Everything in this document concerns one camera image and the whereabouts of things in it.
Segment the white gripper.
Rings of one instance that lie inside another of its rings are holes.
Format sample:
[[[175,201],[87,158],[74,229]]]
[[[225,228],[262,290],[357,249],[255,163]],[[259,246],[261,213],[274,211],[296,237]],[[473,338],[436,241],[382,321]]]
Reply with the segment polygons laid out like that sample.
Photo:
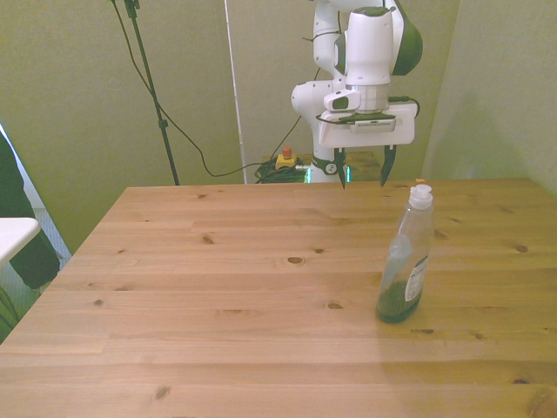
[[[324,148],[334,149],[339,181],[346,188],[346,152],[343,148],[384,147],[380,185],[384,186],[393,168],[397,146],[414,140],[414,104],[392,104],[385,111],[325,111],[318,120],[317,140]]]

